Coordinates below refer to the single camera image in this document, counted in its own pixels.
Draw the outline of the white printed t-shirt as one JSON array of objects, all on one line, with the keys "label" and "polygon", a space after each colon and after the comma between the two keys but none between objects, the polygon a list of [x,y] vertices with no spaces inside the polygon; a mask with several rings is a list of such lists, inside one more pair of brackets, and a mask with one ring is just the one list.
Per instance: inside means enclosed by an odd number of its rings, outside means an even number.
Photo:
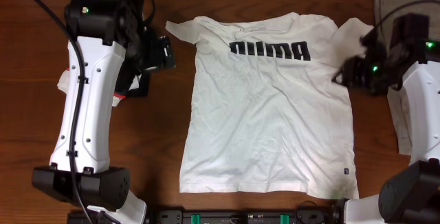
[{"label": "white printed t-shirt", "polygon": [[332,78],[370,25],[292,12],[166,29],[197,48],[180,192],[358,198],[351,101]]}]

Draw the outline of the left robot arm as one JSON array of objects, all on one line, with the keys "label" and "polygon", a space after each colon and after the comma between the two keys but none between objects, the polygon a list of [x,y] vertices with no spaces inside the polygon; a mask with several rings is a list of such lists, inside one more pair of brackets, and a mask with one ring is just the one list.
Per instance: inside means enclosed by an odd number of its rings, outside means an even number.
[{"label": "left robot arm", "polygon": [[49,164],[32,185],[78,207],[69,223],[146,223],[147,206],[130,190],[130,172],[109,158],[115,98],[143,97],[153,71],[173,69],[170,40],[158,36],[144,0],[70,0],[57,23],[68,38],[68,88]]}]

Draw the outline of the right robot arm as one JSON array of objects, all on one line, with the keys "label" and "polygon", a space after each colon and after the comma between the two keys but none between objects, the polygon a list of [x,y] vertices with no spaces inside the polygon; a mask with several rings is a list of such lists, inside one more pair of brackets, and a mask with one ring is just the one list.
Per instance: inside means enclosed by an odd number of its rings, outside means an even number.
[{"label": "right robot arm", "polygon": [[409,166],[387,180],[379,194],[339,200],[330,223],[439,222],[439,42],[428,32],[428,16],[398,17],[389,49],[369,32],[362,39],[366,56],[348,59],[332,78],[373,95],[395,90],[407,106],[412,151]]}]

